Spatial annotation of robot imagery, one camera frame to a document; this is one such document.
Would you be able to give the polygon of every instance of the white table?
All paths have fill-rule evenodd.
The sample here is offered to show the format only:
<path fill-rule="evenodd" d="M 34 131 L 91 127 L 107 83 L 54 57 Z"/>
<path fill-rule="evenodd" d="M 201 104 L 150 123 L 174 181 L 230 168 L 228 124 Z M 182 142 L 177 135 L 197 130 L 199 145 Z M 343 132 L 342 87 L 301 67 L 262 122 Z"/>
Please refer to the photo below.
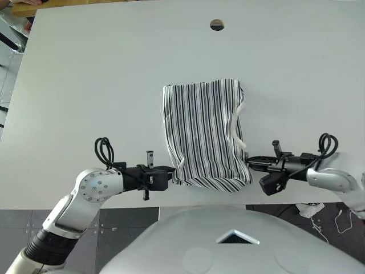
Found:
<path fill-rule="evenodd" d="M 148 1 L 39 10 L 0 142 L 0 208 L 52 208 L 77 174 L 103 167 L 94 140 L 110 138 L 129 166 L 171 165 L 162 121 L 166 84 L 239 79 L 251 156 L 271 141 L 315 152 L 322 132 L 364 163 L 365 12 L 360 2 Z M 212 31 L 212 19 L 225 28 Z M 335 202 L 331 192 L 290 182 L 266 196 L 254 184 L 229 194 L 171 186 L 133 191 L 104 207 Z"/>

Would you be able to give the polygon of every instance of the floor tile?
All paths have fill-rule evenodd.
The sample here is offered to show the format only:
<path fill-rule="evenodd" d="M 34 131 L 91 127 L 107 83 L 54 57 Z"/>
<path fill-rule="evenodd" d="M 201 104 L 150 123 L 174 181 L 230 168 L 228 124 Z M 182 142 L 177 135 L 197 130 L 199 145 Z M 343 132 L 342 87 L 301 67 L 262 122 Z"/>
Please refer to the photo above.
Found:
<path fill-rule="evenodd" d="M 80 271 L 84 274 L 94 274 L 97 243 L 97 229 L 88 229 L 69 255 L 65 269 Z"/>
<path fill-rule="evenodd" d="M 354 227 L 339 234 L 336 226 L 332 224 L 322 224 L 322 233 L 328 238 L 331 245 L 339 248 L 343 252 L 365 263 L 365 226 L 356 222 Z M 347 224 L 339 224 L 340 229 L 345 229 Z"/>
<path fill-rule="evenodd" d="M 101 228 L 146 228 L 159 218 L 159 208 L 113 208 L 101 209 Z"/>
<path fill-rule="evenodd" d="M 32 218 L 31 218 L 31 228 L 41 228 L 44 220 L 49 215 L 51 210 L 33 210 L 32 211 Z M 90 224 L 89 228 L 97 228 L 99 224 L 99 215 L 96 215 L 92 223 Z"/>
<path fill-rule="evenodd" d="M 28 228 L 30 210 L 0 210 L 0 228 Z"/>
<path fill-rule="evenodd" d="M 248 209 L 253 207 L 255 211 L 278 216 L 283 210 L 285 210 L 289 206 L 290 204 L 255 204 L 250 207 L 248 206 Z M 311 224 L 310 219 L 304 218 L 299 215 L 299 211 L 294 205 L 289 207 L 282 214 L 280 214 L 280 219 L 286 220 L 291 224 Z"/>
<path fill-rule="evenodd" d="M 333 223 L 335 220 L 335 217 L 337 216 L 339 212 L 339 208 L 337 207 L 337 204 L 341 204 L 344 206 L 343 203 L 325 203 L 325 208 L 319 211 L 315 215 L 315 219 L 319 219 L 322 224 L 330 224 Z M 348 214 L 343 212 L 342 215 L 338 218 L 338 223 L 350 223 L 350 220 L 348 218 Z"/>
<path fill-rule="evenodd" d="M 96 273 L 120 251 L 131 244 L 145 228 L 122 228 L 113 231 L 103 229 L 99 232 L 98 247 L 96 250 Z"/>
<path fill-rule="evenodd" d="M 26 247 L 28 233 L 21 228 L 0 228 L 0 273 L 5 273 L 21 249 Z"/>
<path fill-rule="evenodd" d="M 313 228 L 313 226 L 311 224 L 297 224 L 296 226 L 311 233 L 312 235 L 314 235 L 316 237 L 320 237 L 318 232 Z"/>

